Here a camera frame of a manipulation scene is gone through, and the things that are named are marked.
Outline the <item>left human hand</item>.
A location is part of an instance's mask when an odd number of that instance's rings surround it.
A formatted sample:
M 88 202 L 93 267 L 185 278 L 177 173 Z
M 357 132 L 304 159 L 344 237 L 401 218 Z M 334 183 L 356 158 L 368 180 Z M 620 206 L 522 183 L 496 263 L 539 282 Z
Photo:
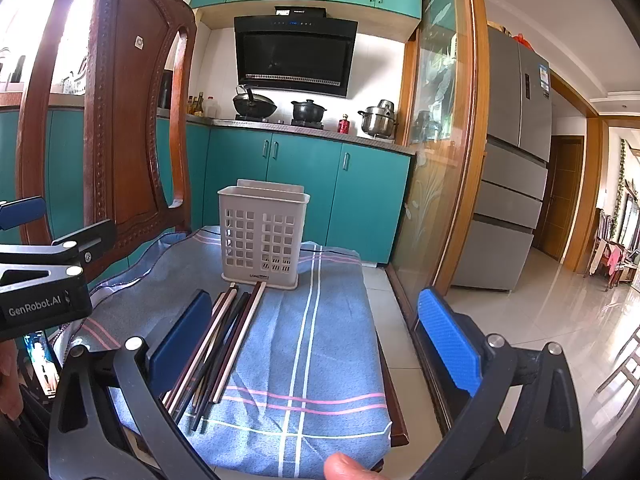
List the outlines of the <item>left human hand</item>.
M 0 344 L 0 410 L 9 419 L 18 419 L 24 408 L 18 378 L 17 350 L 12 340 Z

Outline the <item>right human hand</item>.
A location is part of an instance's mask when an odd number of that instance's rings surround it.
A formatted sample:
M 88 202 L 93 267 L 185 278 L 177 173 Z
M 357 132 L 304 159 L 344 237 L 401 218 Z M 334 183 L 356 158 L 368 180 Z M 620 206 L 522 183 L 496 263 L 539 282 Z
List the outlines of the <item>right human hand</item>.
M 326 459 L 323 474 L 326 480 L 386 480 L 343 453 L 334 453 Z

